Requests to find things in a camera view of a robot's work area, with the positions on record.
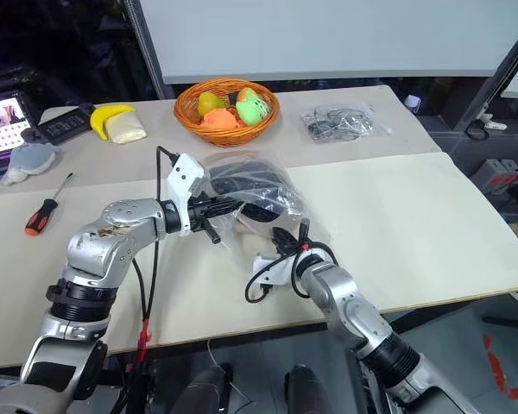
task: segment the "pear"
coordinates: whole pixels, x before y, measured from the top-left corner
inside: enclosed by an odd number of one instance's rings
[[[268,105],[251,88],[243,88],[237,96],[236,109],[244,124],[257,125],[268,116]]]
[[[212,92],[201,92],[198,98],[198,112],[204,116],[210,110],[225,108],[226,104],[222,99]]]

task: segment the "screwdriver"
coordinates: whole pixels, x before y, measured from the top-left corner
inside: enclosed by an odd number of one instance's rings
[[[60,196],[63,189],[66,187],[69,179],[73,176],[73,173],[69,173],[66,179],[61,183],[58,191],[55,192],[52,198],[46,198],[44,203],[42,203],[42,207],[34,215],[30,218],[25,226],[25,234],[27,235],[39,235],[41,231],[46,227],[48,220],[50,219],[50,215],[52,211],[58,206],[58,197]]]

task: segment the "red tape on floor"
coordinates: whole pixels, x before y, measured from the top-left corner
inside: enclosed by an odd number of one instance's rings
[[[501,362],[497,355],[491,351],[491,337],[488,335],[483,336],[483,345],[487,352],[487,357],[490,360],[491,370],[495,375],[495,383],[500,392],[507,394],[509,399],[518,400],[518,388],[507,388],[507,377],[502,370]]]

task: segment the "white table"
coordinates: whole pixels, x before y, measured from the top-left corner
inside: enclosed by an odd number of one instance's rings
[[[423,154],[441,151],[416,118],[397,100],[388,86],[336,89],[329,91],[287,92],[276,95],[281,114],[264,134],[235,151],[268,151],[285,167],[309,166],[344,160],[363,160],[386,155]],[[198,159],[226,152],[188,132],[173,115],[174,100],[134,102],[145,140],[116,146],[101,141],[93,132],[61,145],[60,162],[42,175],[18,185],[0,187],[0,193],[56,188],[65,175],[76,173],[70,184],[98,185],[155,178],[155,147],[171,152],[187,152]],[[353,145],[317,145],[305,134],[301,114],[321,104],[367,104],[381,125],[393,133],[355,141]],[[45,112],[45,121],[68,109]]]
[[[389,88],[279,98],[281,119],[242,149],[268,149],[290,167],[291,179],[330,233],[342,266],[381,311],[518,290],[514,234]],[[394,133],[324,146],[309,141],[299,120],[303,109],[354,100],[372,105]],[[62,146],[62,160],[49,172],[0,189],[0,366],[20,364],[28,354],[49,306],[46,287],[60,276],[73,232],[95,220],[110,201],[153,197],[155,145],[198,157],[226,151],[185,132],[172,115],[173,102],[134,105],[149,133],[145,140],[115,146],[88,133]],[[51,223],[40,236],[27,237],[28,217],[68,172],[77,179],[62,195]],[[151,248],[137,255],[147,283],[151,255]],[[322,319],[314,304],[287,288],[275,289],[260,304],[247,304],[243,288],[250,274],[204,234],[169,236],[161,244],[159,269],[151,346]],[[105,337],[110,351],[133,348],[140,304],[132,270],[111,315]]]

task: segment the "clear plastic bag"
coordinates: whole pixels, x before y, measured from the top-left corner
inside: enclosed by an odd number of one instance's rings
[[[366,104],[322,105],[301,117],[309,136],[317,143],[353,141],[362,136],[385,135]]]
[[[301,221],[308,218],[311,221],[310,236],[314,240],[328,242],[328,234],[314,220],[305,199],[272,157],[251,152],[218,154],[203,164],[210,175],[205,188],[209,196],[244,202],[237,211],[210,220],[239,266],[251,269],[253,255],[258,252],[244,252],[242,234],[246,232],[266,239],[268,251],[274,251],[270,243],[274,227],[283,228],[297,238]]]

